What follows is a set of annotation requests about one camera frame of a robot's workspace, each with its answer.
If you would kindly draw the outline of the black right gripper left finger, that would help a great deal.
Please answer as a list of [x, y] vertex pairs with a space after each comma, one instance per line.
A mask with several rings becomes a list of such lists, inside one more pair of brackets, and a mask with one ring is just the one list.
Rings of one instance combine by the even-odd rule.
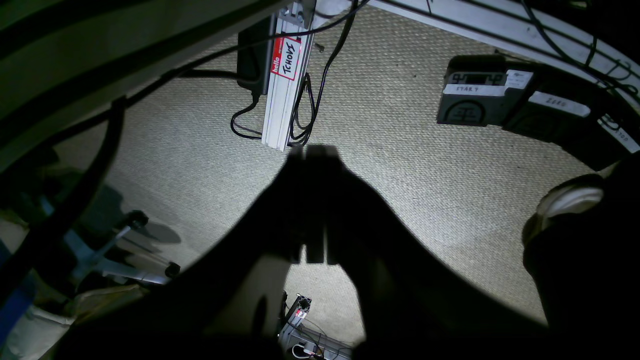
[[216, 360], [256, 346], [277, 351], [291, 244], [284, 199], [303, 157], [286, 163], [242, 219], [178, 278], [128, 306], [87, 321], [65, 336], [67, 360]]

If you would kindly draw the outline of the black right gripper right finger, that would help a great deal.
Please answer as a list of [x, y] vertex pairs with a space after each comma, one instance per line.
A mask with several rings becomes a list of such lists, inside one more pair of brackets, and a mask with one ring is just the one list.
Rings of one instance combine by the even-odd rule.
[[416, 359], [545, 340], [548, 328], [481, 291], [414, 237], [330, 145], [306, 148], [327, 254], [358, 294], [355, 360]]

